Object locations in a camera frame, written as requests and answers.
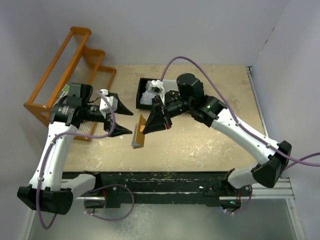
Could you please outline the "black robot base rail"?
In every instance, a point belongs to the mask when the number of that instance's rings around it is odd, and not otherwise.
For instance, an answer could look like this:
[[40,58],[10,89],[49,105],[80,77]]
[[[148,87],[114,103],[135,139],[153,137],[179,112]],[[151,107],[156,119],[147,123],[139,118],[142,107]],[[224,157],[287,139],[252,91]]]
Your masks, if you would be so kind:
[[251,188],[229,187],[226,175],[225,171],[105,171],[99,174],[93,192],[82,194],[81,199],[104,201],[106,208],[135,203],[238,209],[240,200],[251,195]]

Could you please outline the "yellow leather card holder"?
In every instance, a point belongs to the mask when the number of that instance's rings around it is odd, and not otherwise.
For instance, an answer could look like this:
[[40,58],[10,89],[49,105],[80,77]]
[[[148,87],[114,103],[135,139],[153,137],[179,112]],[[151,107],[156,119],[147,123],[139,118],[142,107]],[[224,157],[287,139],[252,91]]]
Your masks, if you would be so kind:
[[133,139],[131,146],[133,149],[139,149],[144,147],[145,135],[143,130],[145,129],[147,120],[140,114],[137,124],[135,125],[135,130],[133,133]]

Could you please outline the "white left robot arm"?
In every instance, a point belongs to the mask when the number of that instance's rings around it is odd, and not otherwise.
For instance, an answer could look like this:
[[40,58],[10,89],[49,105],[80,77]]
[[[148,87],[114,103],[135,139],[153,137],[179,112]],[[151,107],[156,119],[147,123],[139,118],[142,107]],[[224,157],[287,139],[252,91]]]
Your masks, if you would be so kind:
[[62,183],[63,169],[71,143],[83,122],[103,123],[106,136],[129,135],[131,130],[116,123],[115,114],[133,113],[120,101],[118,94],[97,91],[100,103],[90,101],[93,87],[71,83],[68,92],[52,107],[43,153],[28,186],[18,188],[17,197],[30,209],[65,215],[73,200],[88,192],[98,196],[103,191],[98,173],[83,172],[67,184]]

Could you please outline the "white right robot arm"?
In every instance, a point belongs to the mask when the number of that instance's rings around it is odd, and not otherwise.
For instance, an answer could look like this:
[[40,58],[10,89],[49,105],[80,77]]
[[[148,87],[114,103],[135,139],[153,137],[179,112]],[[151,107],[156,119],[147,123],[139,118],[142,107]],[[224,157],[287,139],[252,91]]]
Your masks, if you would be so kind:
[[245,149],[256,163],[242,169],[231,169],[222,183],[228,196],[240,188],[259,183],[273,188],[288,165],[287,155],[292,145],[287,141],[278,143],[232,116],[230,108],[214,96],[206,95],[203,83],[191,73],[176,79],[178,93],[165,101],[165,89],[160,80],[149,80],[146,91],[155,96],[151,100],[151,112],[146,120],[143,134],[168,130],[172,118],[189,113],[194,120],[228,136]]

